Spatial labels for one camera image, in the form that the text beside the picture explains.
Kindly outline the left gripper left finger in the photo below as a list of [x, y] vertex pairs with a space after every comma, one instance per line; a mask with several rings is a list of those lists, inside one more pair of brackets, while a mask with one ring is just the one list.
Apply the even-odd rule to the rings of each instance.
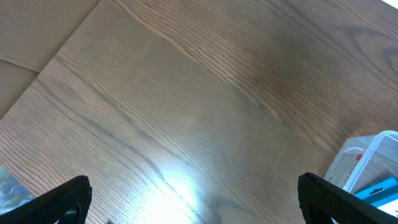
[[1, 215], [1, 223], [85, 224], [92, 199], [90, 180], [79, 175]]

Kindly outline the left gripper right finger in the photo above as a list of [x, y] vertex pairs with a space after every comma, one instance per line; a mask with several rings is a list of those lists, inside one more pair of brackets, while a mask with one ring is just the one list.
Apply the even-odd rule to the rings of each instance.
[[310, 172], [298, 178], [297, 190], [306, 224], [397, 223], [392, 215]]

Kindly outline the clear plastic container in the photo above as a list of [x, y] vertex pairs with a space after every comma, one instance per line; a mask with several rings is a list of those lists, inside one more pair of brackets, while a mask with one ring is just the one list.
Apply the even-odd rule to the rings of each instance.
[[323, 178], [361, 198], [397, 185], [397, 132], [347, 139]]

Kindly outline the blue white screwdriver set box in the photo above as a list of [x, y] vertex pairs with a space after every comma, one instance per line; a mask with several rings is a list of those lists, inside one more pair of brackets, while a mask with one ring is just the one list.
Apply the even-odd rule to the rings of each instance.
[[397, 218], [397, 179], [390, 177], [355, 196]]

